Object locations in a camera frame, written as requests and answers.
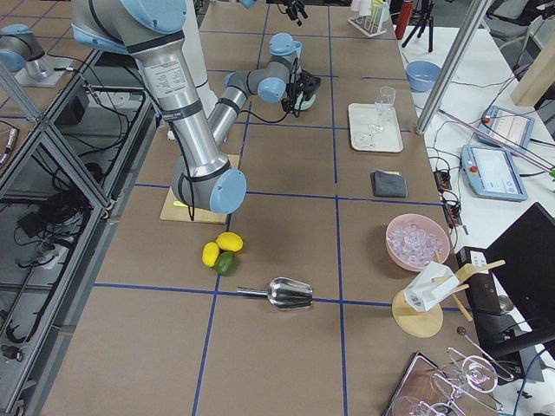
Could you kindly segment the metal ice scoop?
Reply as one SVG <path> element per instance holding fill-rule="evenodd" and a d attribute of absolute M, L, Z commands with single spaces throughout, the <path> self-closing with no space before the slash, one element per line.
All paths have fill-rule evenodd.
<path fill-rule="evenodd" d="M 248 296 L 262 296 L 278 310 L 309 309 L 313 305 L 313 288 L 288 277 L 272 279 L 264 289 L 237 287 L 237 292 Z"/>

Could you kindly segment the yellow plastic cup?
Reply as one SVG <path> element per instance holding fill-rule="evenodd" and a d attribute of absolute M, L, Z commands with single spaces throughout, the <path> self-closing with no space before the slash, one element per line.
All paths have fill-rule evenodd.
<path fill-rule="evenodd" d="M 383 0 L 372 0 L 372 15 L 376 21 L 387 21 L 389 19 L 389 3 Z"/>

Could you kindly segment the clear wine glass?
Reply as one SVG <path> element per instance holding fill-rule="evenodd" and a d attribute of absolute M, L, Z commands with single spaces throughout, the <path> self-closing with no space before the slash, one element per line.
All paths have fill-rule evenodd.
<path fill-rule="evenodd" d="M 371 133 L 383 133 L 388 125 L 395 104 L 396 91 L 393 87 L 380 87 L 375 98 L 375 121 L 369 125 Z"/>

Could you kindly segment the black tripod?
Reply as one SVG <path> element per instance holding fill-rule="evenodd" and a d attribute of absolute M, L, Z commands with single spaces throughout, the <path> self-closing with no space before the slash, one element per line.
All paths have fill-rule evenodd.
<path fill-rule="evenodd" d="M 418 39 L 422 37 L 425 30 L 428 29 L 428 53 L 434 50 L 434 9 L 435 1 L 423 0 L 421 2 L 421 9 L 419 13 L 419 20 L 413 27 L 408 37 L 402 42 L 402 47 L 405 48 L 411 39 L 416 36 Z"/>

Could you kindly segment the grey folded cloth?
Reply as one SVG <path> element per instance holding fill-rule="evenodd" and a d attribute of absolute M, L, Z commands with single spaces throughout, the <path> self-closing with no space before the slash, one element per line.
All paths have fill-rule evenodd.
<path fill-rule="evenodd" d="M 402 175 L 376 170 L 370 174 L 373 193 L 382 198 L 406 198 L 408 188 Z"/>

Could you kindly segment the yellow lemon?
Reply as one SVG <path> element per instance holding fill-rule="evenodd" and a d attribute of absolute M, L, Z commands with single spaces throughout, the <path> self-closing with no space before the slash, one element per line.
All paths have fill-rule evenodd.
<path fill-rule="evenodd" d="M 239 252 L 244 247 L 244 240 L 234 232 L 225 231 L 218 235 L 216 244 L 223 251 Z"/>
<path fill-rule="evenodd" d="M 208 242 L 204 245 L 201 255 L 202 263 L 206 267 L 213 267 L 220 254 L 220 248 L 216 242 Z"/>

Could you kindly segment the green lime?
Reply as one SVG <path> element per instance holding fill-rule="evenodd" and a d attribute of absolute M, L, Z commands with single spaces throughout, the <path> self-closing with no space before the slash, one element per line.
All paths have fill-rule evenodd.
<path fill-rule="evenodd" d="M 229 276 L 236 268 L 237 256 L 233 251 L 222 252 L 214 264 L 214 269 L 221 276 Z"/>

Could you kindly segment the near blue teach pendant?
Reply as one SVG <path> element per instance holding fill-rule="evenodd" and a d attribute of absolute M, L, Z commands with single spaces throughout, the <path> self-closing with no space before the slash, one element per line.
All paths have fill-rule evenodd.
<path fill-rule="evenodd" d="M 514 202 L 528 199 L 508 151 L 490 146 L 464 145 L 460 158 L 467 183 L 479 198 Z"/>

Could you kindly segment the blue teach pendant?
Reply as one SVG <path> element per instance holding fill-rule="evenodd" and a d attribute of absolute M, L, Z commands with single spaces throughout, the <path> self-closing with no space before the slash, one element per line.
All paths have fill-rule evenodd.
<path fill-rule="evenodd" d="M 527 149 L 532 130 L 534 127 L 534 119 L 522 114 L 516 114 L 511 110 L 491 106 L 486 110 L 482 122 L 478 128 L 482 132 L 490 133 L 494 131 L 505 138 L 509 139 L 509 145 L 518 144 L 523 149 Z M 492 141 L 476 135 L 479 142 L 489 146 L 496 146 Z"/>
<path fill-rule="evenodd" d="M 490 146 L 464 145 L 460 158 L 467 183 L 479 198 L 514 202 L 528 199 L 508 151 Z"/>

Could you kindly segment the far blue teach pendant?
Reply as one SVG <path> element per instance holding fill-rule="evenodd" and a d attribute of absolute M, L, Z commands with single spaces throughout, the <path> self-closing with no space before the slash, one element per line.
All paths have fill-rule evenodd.
<path fill-rule="evenodd" d="M 494 131 L 505 138 L 509 139 L 509 145 L 518 144 L 523 149 L 527 149 L 532 130 L 534 127 L 534 119 L 522 114 L 516 114 L 511 110 L 491 106 L 486 110 L 482 122 L 478 128 L 482 132 L 490 133 Z M 476 135 L 479 142 L 489 146 L 496 146 L 492 141 Z"/>

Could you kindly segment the metal stick green tip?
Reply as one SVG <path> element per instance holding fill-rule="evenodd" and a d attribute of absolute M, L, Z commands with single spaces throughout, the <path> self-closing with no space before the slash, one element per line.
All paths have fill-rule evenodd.
<path fill-rule="evenodd" d="M 536 166 L 538 169 L 540 169 L 542 172 L 546 172 L 548 173 L 552 178 L 554 178 L 554 166 L 550 165 L 548 162 L 541 162 L 540 161 L 540 157 L 539 156 L 532 156 L 532 153 L 526 149 L 522 150 L 522 146 L 518 145 L 518 144 L 512 144 L 511 146 L 509 145 L 509 139 L 505 138 L 504 136 L 491 131 L 490 133 L 486 133 L 486 132 L 482 132 L 479 130 L 479 128 L 473 126 L 472 124 L 469 124 L 463 120 L 461 120 L 460 118 L 447 113 L 446 111 L 439 109 L 438 110 L 439 114 L 442 114 L 444 116 L 447 116 L 450 120 L 457 122 L 459 124 L 461 124 L 462 126 L 468 128 L 469 130 L 471 130 L 472 132 L 474 132 L 476 135 L 482 137 L 482 138 L 486 138 L 490 141 L 492 141 L 496 146 L 507 150 L 508 152 L 510 152 L 511 154 L 525 160 L 527 163 Z"/>

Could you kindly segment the black monitor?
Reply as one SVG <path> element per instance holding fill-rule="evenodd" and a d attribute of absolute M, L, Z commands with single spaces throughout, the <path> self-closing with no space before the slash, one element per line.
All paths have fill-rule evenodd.
<path fill-rule="evenodd" d="M 522 335 L 502 339 L 501 315 L 476 313 L 483 348 L 501 358 L 544 344 L 554 353 L 554 217 L 538 202 L 531 205 L 487 249 L 490 263 L 506 263 L 492 270 L 515 308 L 531 327 Z"/>

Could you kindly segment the dark serving tray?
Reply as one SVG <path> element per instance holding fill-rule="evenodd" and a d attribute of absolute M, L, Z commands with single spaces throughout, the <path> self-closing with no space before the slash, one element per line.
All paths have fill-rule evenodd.
<path fill-rule="evenodd" d="M 393 415 L 395 401 L 405 396 L 423 400 L 429 405 L 437 403 L 440 395 L 431 385 L 431 375 L 436 368 L 437 365 L 421 351 L 413 353 L 382 415 Z"/>

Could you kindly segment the upside-down wine glasses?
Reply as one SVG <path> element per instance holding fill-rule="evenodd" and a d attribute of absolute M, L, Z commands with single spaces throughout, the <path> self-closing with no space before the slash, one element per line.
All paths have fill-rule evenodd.
<path fill-rule="evenodd" d="M 487 415 L 501 415 L 504 407 L 493 397 L 500 382 L 511 382 L 515 377 L 491 356 L 463 354 L 455 348 L 447 349 L 448 362 L 437 365 L 432 372 L 432 388 L 440 395 L 437 403 L 412 397 L 401 397 L 394 403 L 393 415 L 471 415 L 484 411 Z"/>

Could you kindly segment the aluminium frame post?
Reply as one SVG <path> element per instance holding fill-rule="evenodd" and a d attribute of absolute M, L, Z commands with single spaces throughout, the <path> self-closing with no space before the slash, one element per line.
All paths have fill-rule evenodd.
<path fill-rule="evenodd" d="M 437 82 L 426 100 L 421 111 L 421 115 L 416 124 L 415 131 L 419 135 L 423 135 L 430 125 L 435 113 L 440 109 L 441 100 L 443 99 L 447 88 L 452 81 L 456 69 L 458 68 L 464 54 L 467 51 L 475 31 L 479 28 L 480 22 L 491 6 L 492 1 L 474 0 L 471 2 L 468 12 L 463 19 L 452 46 L 450 47 L 447 57 L 443 62 L 442 69 Z"/>

